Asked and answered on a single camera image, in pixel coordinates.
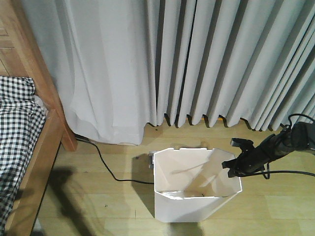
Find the checkered blanket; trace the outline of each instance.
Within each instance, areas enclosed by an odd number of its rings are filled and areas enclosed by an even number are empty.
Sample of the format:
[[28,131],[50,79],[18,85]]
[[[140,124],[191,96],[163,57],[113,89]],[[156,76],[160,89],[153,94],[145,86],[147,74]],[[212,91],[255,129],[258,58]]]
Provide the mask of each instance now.
[[0,236],[45,123],[31,78],[0,76]]

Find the wire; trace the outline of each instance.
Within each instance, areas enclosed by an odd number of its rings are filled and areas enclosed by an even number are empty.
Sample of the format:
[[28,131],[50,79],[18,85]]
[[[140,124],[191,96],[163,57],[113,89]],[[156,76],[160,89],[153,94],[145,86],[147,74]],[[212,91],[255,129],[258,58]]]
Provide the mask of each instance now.
[[265,179],[270,179],[270,173],[268,173],[268,172],[270,172],[270,168],[269,168],[269,162],[267,163],[267,175],[262,171],[262,174],[264,175],[264,178]]
[[80,142],[87,143],[87,144],[91,144],[91,145],[93,145],[94,147],[96,147],[97,152],[98,152],[98,155],[99,155],[101,161],[103,162],[103,164],[104,164],[104,166],[106,167],[106,169],[108,170],[108,172],[112,175],[112,177],[113,177],[116,181],[119,181],[119,182],[130,181],[130,182],[143,183],[143,184],[154,184],[153,182],[145,182],[145,181],[136,180],[136,179],[118,179],[118,178],[116,178],[115,175],[114,175],[114,173],[110,170],[110,168],[109,168],[108,165],[106,164],[105,160],[104,160],[103,157],[102,157],[102,154],[100,153],[100,150],[99,150],[98,146],[97,146],[95,143],[92,143],[91,141],[87,141],[87,140],[80,139],[80,138],[76,138],[76,140],[78,140],[78,141],[80,141]]
[[312,117],[308,116],[308,115],[305,115],[305,114],[301,114],[301,113],[294,113],[294,114],[291,114],[287,117],[287,119],[289,120],[290,122],[290,127],[292,128],[292,121],[291,121],[291,117],[305,117],[311,121],[313,121],[313,123],[315,123],[315,119],[313,119]]
[[258,175],[265,175],[265,174],[278,174],[278,173],[302,174],[302,175],[315,177],[314,173],[305,172],[305,171],[264,171],[260,173],[249,174],[249,175],[237,175],[237,177],[248,177],[248,176],[258,176]]

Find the white plastic container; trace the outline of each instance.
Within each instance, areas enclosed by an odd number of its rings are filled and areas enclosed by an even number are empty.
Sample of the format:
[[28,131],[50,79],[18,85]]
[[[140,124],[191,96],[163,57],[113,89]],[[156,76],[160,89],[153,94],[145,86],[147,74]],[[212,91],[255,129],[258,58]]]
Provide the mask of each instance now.
[[242,191],[221,163],[234,154],[220,149],[168,148],[154,153],[155,218],[162,222],[199,222]]

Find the bed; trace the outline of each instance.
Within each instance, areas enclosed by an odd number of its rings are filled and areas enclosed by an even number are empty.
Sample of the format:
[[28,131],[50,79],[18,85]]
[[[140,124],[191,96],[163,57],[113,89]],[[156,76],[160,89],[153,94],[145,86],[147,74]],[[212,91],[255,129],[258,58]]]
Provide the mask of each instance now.
[[60,143],[66,150],[74,151],[77,142],[66,123],[58,93],[18,0],[0,0],[0,76],[2,81],[8,80],[6,84],[22,81],[22,86],[25,82],[34,87],[31,95],[33,92],[38,95],[48,110],[45,118],[37,122],[40,134],[34,141],[13,207],[5,219],[5,235],[27,236],[32,231]]

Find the gray curtain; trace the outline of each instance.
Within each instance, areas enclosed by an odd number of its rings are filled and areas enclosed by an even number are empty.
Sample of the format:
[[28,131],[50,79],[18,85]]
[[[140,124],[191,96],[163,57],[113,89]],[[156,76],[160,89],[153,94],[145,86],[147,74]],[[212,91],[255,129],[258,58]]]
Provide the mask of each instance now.
[[139,144],[165,114],[256,130],[315,117],[313,0],[22,2],[78,134]]

